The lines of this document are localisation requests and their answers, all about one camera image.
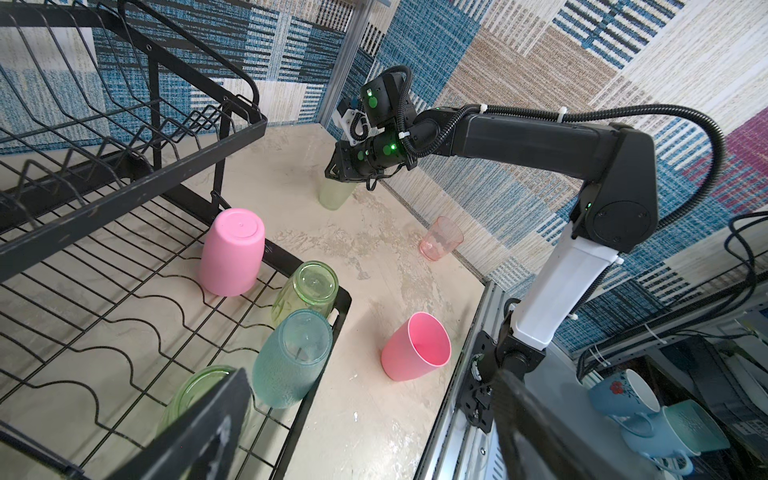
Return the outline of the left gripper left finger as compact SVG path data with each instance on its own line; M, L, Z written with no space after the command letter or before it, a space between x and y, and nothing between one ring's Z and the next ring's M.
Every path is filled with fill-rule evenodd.
M219 381L111 479L226 479L251 400L240 368Z

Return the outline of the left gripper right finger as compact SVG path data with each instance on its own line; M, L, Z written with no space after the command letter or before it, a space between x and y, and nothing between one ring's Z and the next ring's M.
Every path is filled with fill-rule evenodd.
M570 369L523 380L500 368L491 407L512 479L652 479L654 467L630 451L619 427L598 414Z

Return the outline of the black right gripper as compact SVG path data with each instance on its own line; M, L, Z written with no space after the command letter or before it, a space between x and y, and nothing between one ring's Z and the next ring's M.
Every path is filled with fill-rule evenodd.
M331 160L325 167L326 179L341 183L367 183L384 175L384 168L375 166L366 155L365 145L352 146L348 141L337 141Z

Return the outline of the pale green translucent cup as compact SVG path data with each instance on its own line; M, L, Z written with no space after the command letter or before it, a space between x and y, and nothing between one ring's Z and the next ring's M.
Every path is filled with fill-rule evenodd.
M318 194L319 203L326 209L338 210L357 188L357 183L339 182L324 178Z

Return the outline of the teal translucent cup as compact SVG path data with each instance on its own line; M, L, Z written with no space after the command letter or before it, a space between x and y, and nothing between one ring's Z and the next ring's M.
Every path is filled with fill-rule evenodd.
M312 310L286 317L266 340L252 369L258 399L274 409L299 403L317 382L333 343L327 319Z

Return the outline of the bright green translucent cup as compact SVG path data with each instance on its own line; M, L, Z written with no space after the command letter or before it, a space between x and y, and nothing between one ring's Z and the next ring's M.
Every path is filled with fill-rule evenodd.
M272 325L277 327L291 313L304 309L328 318L338 290L338 277L330 266L320 261L302 263L283 285L272 306Z

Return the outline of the pink cup edge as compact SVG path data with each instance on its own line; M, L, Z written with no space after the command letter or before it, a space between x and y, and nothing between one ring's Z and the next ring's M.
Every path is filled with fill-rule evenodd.
M217 296L244 294L257 281L264 251L262 219L247 209L226 209L216 216L205 237L198 281Z

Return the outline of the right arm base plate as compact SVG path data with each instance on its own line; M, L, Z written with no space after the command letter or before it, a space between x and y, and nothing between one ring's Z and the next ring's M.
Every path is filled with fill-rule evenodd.
M469 368L459 388L457 408L471 427L490 433L493 425L492 381L499 370L514 374L519 380L534 371L546 356L517 339L507 328L497 340L481 331L469 357Z

